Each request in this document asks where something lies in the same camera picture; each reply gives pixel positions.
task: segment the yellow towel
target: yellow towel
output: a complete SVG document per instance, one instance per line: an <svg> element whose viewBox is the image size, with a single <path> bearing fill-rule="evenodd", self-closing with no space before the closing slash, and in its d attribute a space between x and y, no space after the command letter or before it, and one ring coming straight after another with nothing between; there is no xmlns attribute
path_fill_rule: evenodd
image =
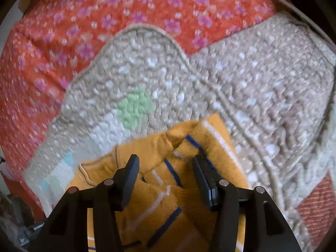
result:
<svg viewBox="0 0 336 252"><path fill-rule="evenodd" d="M125 252L206 252L217 213L203 204L194 178L191 159L199 151L206 153L223 178L249 188L217 114L118 145L110 154L82 163L70 186L91 188L112 177L136 154L140 172L130 203L123 212L116 212ZM244 232L245 217L240 216L236 252L242 251ZM88 210L88 243L94 250L92 210Z"/></svg>

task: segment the white stripe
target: white stripe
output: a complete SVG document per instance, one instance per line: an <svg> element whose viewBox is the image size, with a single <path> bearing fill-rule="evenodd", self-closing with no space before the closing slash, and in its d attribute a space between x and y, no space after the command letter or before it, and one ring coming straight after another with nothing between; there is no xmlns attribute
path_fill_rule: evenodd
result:
<svg viewBox="0 0 336 252"><path fill-rule="evenodd" d="M238 167L238 169L241 171L243 175L244 171L241 165L239 164L237 157L235 153L230 149L230 146L226 143L226 141L223 139L223 137L220 135L219 132L217 132L206 120L202 121L203 126L215 137L215 139L220 143L222 148L226 151L228 156L231 158L231 160L234 162L234 164Z"/></svg>
<svg viewBox="0 0 336 252"><path fill-rule="evenodd" d="M173 154L178 158L183 158L183 155L180 154L177 150L173 151Z"/></svg>
<svg viewBox="0 0 336 252"><path fill-rule="evenodd" d="M315 211L314 212L311 212L311 211L308 211L308 212L302 212L300 213L301 215L305 215L305 214L309 214L309 218L312 219L312 218L315 218L315 217L320 217L320 216L324 216L326 215L327 213L321 213L321 214L315 214Z"/></svg>
<svg viewBox="0 0 336 252"><path fill-rule="evenodd" d="M156 173L155 169L152 170L152 174L154 175L155 179L159 182L159 185L162 186L163 185L163 181L160 178L160 176L158 176L158 174Z"/></svg>
<svg viewBox="0 0 336 252"><path fill-rule="evenodd" d="M164 196L169 196L170 195L170 188L171 186L167 186L167 191L166 192L161 192L159 196L156 198L155 202L151 205L150 208L146 209L134 222L132 222L127 228L126 231L134 231L138 225L145 220L147 216L149 216L156 208L157 206L161 203L162 199Z"/></svg>
<svg viewBox="0 0 336 252"><path fill-rule="evenodd" d="M199 235L197 230L191 231L184 240L176 247L175 252L182 252L186 247L189 246L191 241Z"/></svg>
<svg viewBox="0 0 336 252"><path fill-rule="evenodd" d="M303 206L305 206L305 205L312 205L312 204L315 204L315 203L323 203L323 202L325 202L326 200L322 200L322 201L317 201L317 202L305 202L304 204L303 204ZM334 204L334 202L330 202L330 203L324 203L323 204L323 206L325 207L325 206L329 206L329 205L332 205L332 204Z"/></svg>
<svg viewBox="0 0 336 252"><path fill-rule="evenodd" d="M311 198L305 198L305 200L316 200L316 199L324 199L324 198L329 198L329 197L333 197L335 196L334 193L332 191L330 191L330 194L327 195L323 195L321 194L321 196L316 196L316 197L311 197Z"/></svg>
<svg viewBox="0 0 336 252"><path fill-rule="evenodd" d="M239 241L236 242L236 248L238 248L238 250L240 252L243 252L244 250L244 245L242 243L240 243Z"/></svg>

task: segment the floral pattern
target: floral pattern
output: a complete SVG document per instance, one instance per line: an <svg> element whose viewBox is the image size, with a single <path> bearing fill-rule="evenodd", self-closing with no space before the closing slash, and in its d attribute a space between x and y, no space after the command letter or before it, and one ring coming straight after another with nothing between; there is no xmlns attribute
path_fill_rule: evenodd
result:
<svg viewBox="0 0 336 252"><path fill-rule="evenodd" d="M121 29L155 25L192 54L272 14L270 0L40 0L16 23L0 57L0 144L16 179L43 143L68 84Z"/></svg>

